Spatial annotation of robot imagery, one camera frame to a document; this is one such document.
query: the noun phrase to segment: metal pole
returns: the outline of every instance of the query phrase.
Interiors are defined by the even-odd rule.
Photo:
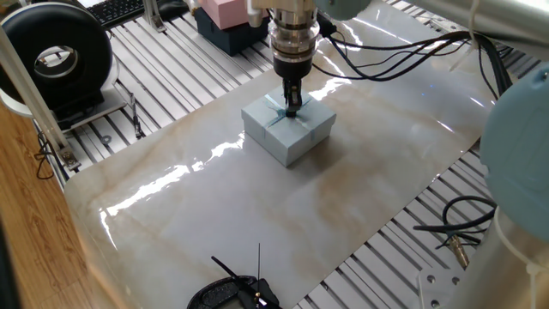
[[[38,122],[40,129],[50,141],[53,150],[59,153],[69,170],[79,167],[81,164],[75,158],[72,148],[57,125],[57,121],[51,115],[50,109],[45,104],[42,95],[34,85],[33,79],[19,59],[17,51],[11,45],[11,41],[2,27],[0,27],[0,64]]]

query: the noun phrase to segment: marble surface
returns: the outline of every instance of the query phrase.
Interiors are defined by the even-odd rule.
[[[378,1],[341,29],[370,45],[436,35]],[[357,63],[389,55],[348,52]],[[78,173],[65,196],[96,286],[121,308],[185,308],[226,276],[210,256],[255,275],[261,242],[262,276],[293,307],[480,136],[493,103],[475,55],[449,72],[462,52],[392,82],[313,70],[304,89],[337,121],[289,168],[240,117],[280,86],[270,71]],[[351,73],[326,41],[315,63]]]

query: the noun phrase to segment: metal slotted table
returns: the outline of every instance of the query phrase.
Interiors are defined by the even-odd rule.
[[[386,2],[430,26],[432,13],[400,0]],[[272,69],[272,54],[266,42],[256,43],[231,58],[197,32],[190,14],[165,26],[164,33],[157,33],[139,18],[111,30],[112,49],[120,63],[115,88],[126,102],[130,101],[130,93],[134,94],[145,135]],[[507,55],[504,63],[518,78],[542,65],[519,51]],[[132,118],[133,110],[126,106],[67,134],[81,170],[137,141]],[[103,143],[104,136],[111,141]],[[53,167],[64,187],[63,167]],[[413,226],[440,224],[443,207],[452,198],[489,197],[485,174],[478,149],[473,147],[295,308],[419,308],[419,272],[460,266],[450,250],[434,249],[443,243],[442,236],[414,231]],[[469,204],[454,212],[450,222],[469,221],[490,210],[479,203]],[[466,247],[466,252],[471,256],[474,249]]]

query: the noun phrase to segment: metal bracket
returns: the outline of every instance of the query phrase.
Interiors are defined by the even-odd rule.
[[[145,21],[159,33],[166,31],[164,22],[160,18],[156,0],[143,0],[143,6],[145,7]]]
[[[421,309],[442,308],[449,304],[464,270],[423,269],[418,275]]]
[[[69,171],[74,171],[81,166],[81,163],[76,159],[75,153],[70,147],[60,149],[59,156]]]

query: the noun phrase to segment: gift box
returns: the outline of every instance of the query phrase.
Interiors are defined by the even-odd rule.
[[[206,14],[203,8],[195,11],[198,33],[204,38],[226,52],[229,56],[234,56],[243,49],[253,45],[267,36],[268,18],[263,19],[260,27],[254,28],[246,22],[245,24],[230,27],[221,30]]]
[[[329,136],[335,113],[307,93],[295,118],[286,117],[282,87],[242,109],[244,130],[288,167]]]
[[[209,18],[221,30],[248,22],[245,0],[201,0],[200,3]]]

